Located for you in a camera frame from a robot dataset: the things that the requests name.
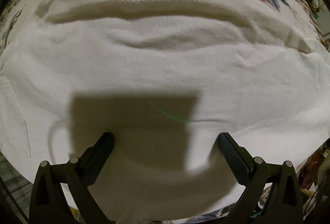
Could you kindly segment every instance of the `white fabric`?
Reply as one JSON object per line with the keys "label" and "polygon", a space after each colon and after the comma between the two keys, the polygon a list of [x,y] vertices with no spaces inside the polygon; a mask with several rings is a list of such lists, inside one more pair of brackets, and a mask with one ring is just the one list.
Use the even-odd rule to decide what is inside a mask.
{"label": "white fabric", "polygon": [[28,133],[4,154],[28,180],[114,134],[90,187],[112,220],[136,204],[164,220],[237,201],[220,132],[295,166],[329,137],[329,53],[258,0],[43,0],[0,69],[25,120],[13,130]]}

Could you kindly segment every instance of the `folded white cloth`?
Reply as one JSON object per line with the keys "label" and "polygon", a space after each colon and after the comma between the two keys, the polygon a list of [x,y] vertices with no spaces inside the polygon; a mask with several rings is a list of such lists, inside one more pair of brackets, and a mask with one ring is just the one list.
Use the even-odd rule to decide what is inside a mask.
{"label": "folded white cloth", "polygon": [[110,219],[201,215],[244,189],[220,132],[295,166],[329,137],[329,57],[258,0],[43,0],[0,58],[1,151],[33,182],[112,132]]}

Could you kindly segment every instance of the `silver screw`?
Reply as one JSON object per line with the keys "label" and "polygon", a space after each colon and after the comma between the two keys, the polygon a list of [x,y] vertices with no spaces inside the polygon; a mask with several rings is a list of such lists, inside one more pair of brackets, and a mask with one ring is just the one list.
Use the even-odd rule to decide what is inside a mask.
{"label": "silver screw", "polygon": [[290,162],[290,161],[285,161],[285,164],[286,164],[287,166],[289,166],[289,167],[292,167],[292,166],[293,166],[292,162]]}
{"label": "silver screw", "polygon": [[72,157],[72,158],[70,159],[70,162],[71,162],[72,164],[76,164],[78,161],[79,161],[79,158],[78,158],[78,157]]}
{"label": "silver screw", "polygon": [[261,164],[264,160],[261,157],[255,157],[255,162]]}
{"label": "silver screw", "polygon": [[40,166],[41,167],[46,167],[47,165],[48,165],[48,161],[42,161],[41,163],[40,163]]}

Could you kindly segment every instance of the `pocket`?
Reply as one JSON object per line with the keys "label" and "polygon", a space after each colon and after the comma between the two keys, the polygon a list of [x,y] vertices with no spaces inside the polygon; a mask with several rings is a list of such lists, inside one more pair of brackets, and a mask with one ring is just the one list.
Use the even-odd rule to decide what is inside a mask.
{"label": "pocket", "polygon": [[22,154],[31,157],[26,122],[13,87],[5,76],[0,77],[0,147],[5,156]]}

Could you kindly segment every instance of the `round metal joint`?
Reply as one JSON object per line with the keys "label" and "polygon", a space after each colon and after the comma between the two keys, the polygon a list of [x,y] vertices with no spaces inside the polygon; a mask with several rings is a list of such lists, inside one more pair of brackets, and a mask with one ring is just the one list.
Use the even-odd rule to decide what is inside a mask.
{"label": "round metal joint", "polygon": [[78,158],[78,157],[72,157],[72,158],[70,159],[70,162],[71,162],[72,164],[76,164],[78,161],[79,161],[79,158]]}
{"label": "round metal joint", "polygon": [[289,167],[293,166],[292,162],[290,162],[290,161],[285,161],[285,164],[286,164],[286,166],[289,166]]}
{"label": "round metal joint", "polygon": [[49,164],[48,161],[42,161],[42,162],[40,163],[40,166],[41,166],[41,167],[46,167],[48,164]]}
{"label": "round metal joint", "polygon": [[261,157],[255,157],[255,162],[261,164],[264,160]]}

